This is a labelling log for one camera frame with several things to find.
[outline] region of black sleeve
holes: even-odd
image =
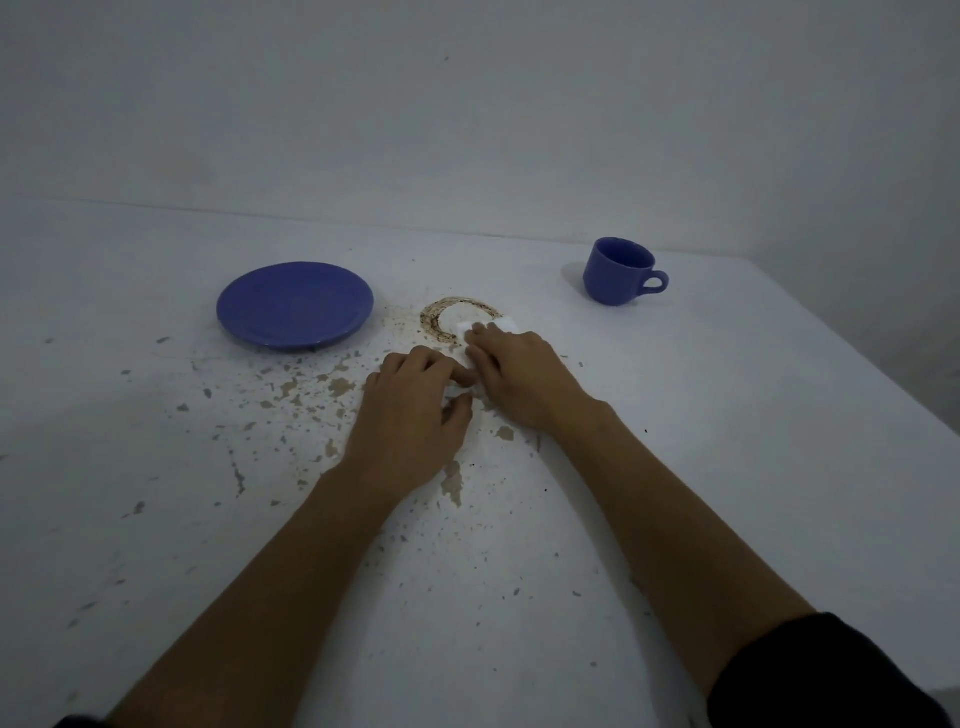
[[[707,701],[713,728],[950,728],[944,709],[830,614],[788,621],[740,650]]]

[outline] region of blue plate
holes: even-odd
[[[273,349],[332,344],[373,311],[367,282],[326,263],[280,263],[241,276],[220,294],[217,318],[238,339]]]

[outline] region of wall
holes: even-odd
[[[0,13],[0,191],[750,255],[960,426],[952,0]]]

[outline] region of table surface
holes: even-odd
[[[0,232],[9,725],[111,707],[337,461],[384,352],[437,344],[420,311],[447,296],[540,332],[818,608],[960,683],[960,442],[749,262],[660,255],[670,290],[611,309],[586,246],[23,200]],[[230,341],[220,291],[287,260],[364,277],[371,319],[318,352]],[[438,478],[390,518],[299,722],[706,725],[556,445],[475,406],[461,504]]]

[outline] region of blue cup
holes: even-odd
[[[642,245],[622,237],[602,237],[593,243],[593,251],[584,271],[584,286],[590,297],[603,305],[623,305],[637,296],[663,293],[670,277],[655,271],[654,254]],[[647,286],[649,280],[660,285]]]

